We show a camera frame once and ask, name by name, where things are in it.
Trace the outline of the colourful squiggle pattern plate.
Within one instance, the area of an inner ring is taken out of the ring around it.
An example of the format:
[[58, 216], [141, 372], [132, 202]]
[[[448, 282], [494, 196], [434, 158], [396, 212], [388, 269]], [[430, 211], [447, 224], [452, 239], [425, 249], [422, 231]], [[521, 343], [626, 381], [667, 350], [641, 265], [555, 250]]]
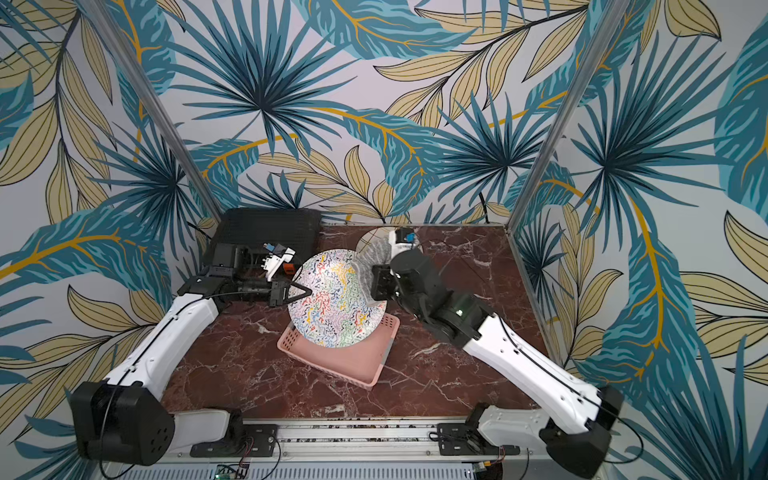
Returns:
[[326, 250], [297, 272], [295, 282], [312, 294], [289, 304], [288, 312], [299, 333], [316, 345], [355, 345], [369, 337], [384, 317], [386, 303], [367, 300], [354, 258], [352, 250]]

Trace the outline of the plaid striped white plate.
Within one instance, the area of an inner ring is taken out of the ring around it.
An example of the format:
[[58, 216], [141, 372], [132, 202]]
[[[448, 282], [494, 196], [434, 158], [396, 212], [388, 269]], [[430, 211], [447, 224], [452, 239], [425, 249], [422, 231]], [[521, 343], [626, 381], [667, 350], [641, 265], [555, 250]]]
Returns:
[[356, 267], [388, 265], [396, 255], [412, 249], [422, 249], [413, 228], [379, 227], [365, 233], [359, 240], [353, 265]]

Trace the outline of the grey knitted dish cloth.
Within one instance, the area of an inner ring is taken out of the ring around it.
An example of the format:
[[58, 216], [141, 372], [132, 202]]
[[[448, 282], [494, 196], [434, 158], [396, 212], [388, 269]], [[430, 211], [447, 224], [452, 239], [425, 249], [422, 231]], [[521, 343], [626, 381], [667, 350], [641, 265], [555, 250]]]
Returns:
[[389, 253], [389, 243], [383, 237], [362, 238], [358, 243], [352, 263], [365, 292], [370, 292], [373, 279], [372, 266], [387, 264]]

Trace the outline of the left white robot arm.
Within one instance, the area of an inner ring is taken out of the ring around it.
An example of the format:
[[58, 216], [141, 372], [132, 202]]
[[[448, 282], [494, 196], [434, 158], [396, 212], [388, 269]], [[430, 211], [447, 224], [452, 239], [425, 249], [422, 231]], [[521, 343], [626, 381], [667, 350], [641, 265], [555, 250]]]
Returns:
[[176, 413], [161, 403], [174, 370], [231, 301], [279, 307], [294, 302], [293, 249], [219, 244], [212, 265], [189, 278], [152, 332], [100, 381], [70, 397], [81, 458], [149, 466], [167, 452], [237, 455], [252, 445], [240, 412], [206, 408]]

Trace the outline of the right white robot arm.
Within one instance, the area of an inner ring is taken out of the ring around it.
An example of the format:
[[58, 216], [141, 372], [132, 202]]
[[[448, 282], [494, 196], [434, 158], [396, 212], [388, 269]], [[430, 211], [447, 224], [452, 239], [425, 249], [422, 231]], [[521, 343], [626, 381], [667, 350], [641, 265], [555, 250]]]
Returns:
[[521, 423], [518, 414], [478, 407], [467, 420], [485, 442], [501, 447], [530, 440], [569, 473], [591, 479], [605, 464], [624, 401], [615, 388], [596, 387], [532, 347], [482, 299], [448, 289], [430, 257], [405, 250], [368, 267], [363, 285], [376, 301], [391, 300], [435, 338], [492, 367], [530, 397], [546, 422]]

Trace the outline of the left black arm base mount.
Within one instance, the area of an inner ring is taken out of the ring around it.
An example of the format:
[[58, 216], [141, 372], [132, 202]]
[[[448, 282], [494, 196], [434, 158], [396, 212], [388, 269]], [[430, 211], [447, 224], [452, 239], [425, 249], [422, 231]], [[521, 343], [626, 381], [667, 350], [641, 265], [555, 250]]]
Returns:
[[271, 457], [275, 450], [278, 426], [276, 424], [243, 424], [232, 427], [223, 439], [192, 446], [192, 458]]

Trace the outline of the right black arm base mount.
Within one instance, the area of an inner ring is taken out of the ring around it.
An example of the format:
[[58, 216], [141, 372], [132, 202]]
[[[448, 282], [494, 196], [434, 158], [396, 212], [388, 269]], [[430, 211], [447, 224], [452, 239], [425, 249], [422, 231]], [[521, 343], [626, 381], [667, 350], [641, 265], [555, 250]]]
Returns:
[[476, 428], [464, 423], [439, 423], [428, 438], [438, 444], [441, 456], [496, 456], [519, 455], [515, 445], [494, 446], [485, 440]]

